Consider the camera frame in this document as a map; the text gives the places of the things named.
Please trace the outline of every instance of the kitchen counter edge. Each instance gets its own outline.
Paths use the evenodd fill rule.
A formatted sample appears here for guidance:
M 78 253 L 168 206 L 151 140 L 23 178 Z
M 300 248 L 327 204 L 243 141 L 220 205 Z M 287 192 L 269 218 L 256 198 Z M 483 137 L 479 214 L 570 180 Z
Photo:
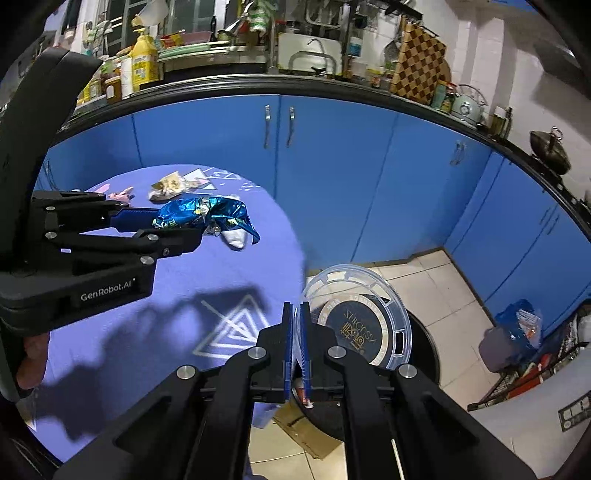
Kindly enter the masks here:
M 204 77 L 167 83 L 148 88 L 126 100 L 101 107 L 72 119 L 57 133 L 54 144 L 60 143 L 84 130 L 116 118 L 149 108 L 202 98 L 231 95 L 293 95 L 328 98 L 386 108 L 406 113 L 473 138 L 499 152 L 518 165 L 550 192 L 561 207 L 568 212 L 591 242 L 591 214 L 579 212 L 566 201 L 557 189 L 535 168 L 535 160 L 508 141 L 495 141 L 453 118 L 442 115 L 418 103 L 408 101 L 378 89 L 353 83 L 290 75 L 240 74 Z

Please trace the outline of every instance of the round plastic lid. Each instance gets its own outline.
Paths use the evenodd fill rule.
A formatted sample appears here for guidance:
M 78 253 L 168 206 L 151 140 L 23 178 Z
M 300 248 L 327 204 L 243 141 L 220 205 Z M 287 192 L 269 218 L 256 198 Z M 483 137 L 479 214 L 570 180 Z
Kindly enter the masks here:
M 335 265 L 306 285 L 301 302 L 310 303 L 312 322 L 331 327 L 337 343 L 370 364 L 395 369 L 408 363 L 413 338 L 406 308 L 378 274 L 358 265 Z M 298 322 L 296 343 L 299 339 Z M 299 345 L 296 345 L 296 357 Z

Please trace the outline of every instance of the silver screw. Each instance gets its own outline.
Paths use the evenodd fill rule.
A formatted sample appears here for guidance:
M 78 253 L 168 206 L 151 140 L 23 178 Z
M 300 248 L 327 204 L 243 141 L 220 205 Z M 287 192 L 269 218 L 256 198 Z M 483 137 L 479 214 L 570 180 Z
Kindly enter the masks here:
M 339 345 L 329 348 L 329 357 L 331 358 L 343 358 L 345 355 L 347 355 L 347 350 Z
M 411 364 L 400 365 L 398 373 L 404 378 L 412 378 L 417 375 L 417 367 Z
M 261 346 L 254 346 L 248 351 L 248 356 L 254 360 L 259 360 L 267 354 L 267 351 Z
M 182 367 L 177 368 L 177 377 L 179 377 L 181 380 L 193 378 L 195 373 L 197 373 L 197 371 L 192 365 L 183 365 Z

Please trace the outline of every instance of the purple table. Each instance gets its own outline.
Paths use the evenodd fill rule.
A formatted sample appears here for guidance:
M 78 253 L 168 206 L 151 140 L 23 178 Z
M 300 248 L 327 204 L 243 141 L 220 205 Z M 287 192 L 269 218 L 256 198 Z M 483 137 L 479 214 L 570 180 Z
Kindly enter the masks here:
M 91 190 L 109 183 L 108 195 L 133 186 L 132 206 L 155 207 L 150 185 L 199 167 L 142 168 Z M 281 321 L 285 301 L 299 299 L 304 255 L 285 213 L 262 187 L 200 168 L 216 190 L 195 192 L 239 195 L 261 241 L 251 245 L 248 235 L 246 247 L 233 251 L 222 238 L 204 236 L 195 252 L 158 261 L 151 297 L 52 332 L 45 379 L 23 407 L 33 433 L 62 461 L 177 367 L 222 365 L 254 345 L 260 329 Z

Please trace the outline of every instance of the yellow detergent bottle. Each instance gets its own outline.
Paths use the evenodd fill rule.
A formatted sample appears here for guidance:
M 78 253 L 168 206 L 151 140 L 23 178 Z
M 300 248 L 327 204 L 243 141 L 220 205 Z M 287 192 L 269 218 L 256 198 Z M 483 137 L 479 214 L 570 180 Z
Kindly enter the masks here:
M 139 31 L 139 37 L 131 50 L 134 92 L 139 91 L 140 85 L 160 79 L 158 49 L 154 45 L 154 39 L 144 34 L 145 28 L 136 31 Z

